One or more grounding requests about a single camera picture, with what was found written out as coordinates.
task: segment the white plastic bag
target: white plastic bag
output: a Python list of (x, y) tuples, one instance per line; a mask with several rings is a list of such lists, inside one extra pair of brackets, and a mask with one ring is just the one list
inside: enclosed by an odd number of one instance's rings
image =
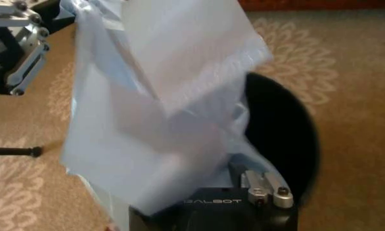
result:
[(126, 208), (117, 215), (113, 201), (149, 215), (199, 187), (227, 187), (230, 154), (279, 174), (242, 136), (245, 73), (270, 55), (237, 1), (134, 0), (122, 15), (105, 7), (118, 4), (71, 0), (75, 77), (61, 162), (109, 195), (99, 203), (126, 230)]

